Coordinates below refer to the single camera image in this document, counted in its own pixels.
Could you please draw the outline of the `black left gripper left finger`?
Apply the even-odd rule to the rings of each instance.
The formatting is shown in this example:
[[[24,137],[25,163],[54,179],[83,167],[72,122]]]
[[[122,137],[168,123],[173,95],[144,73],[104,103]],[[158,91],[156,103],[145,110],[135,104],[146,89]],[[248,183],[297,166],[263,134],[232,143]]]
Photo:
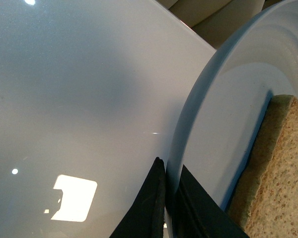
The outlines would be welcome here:
[[[111,237],[162,238],[165,191],[164,162],[157,157],[131,208],[111,234]]]

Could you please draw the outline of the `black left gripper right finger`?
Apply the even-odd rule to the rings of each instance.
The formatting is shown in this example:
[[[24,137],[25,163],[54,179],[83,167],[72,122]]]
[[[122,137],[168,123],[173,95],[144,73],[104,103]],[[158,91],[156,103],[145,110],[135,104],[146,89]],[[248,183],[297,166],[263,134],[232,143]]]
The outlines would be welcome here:
[[[178,238],[246,238],[248,235],[208,195],[183,166],[176,192]]]

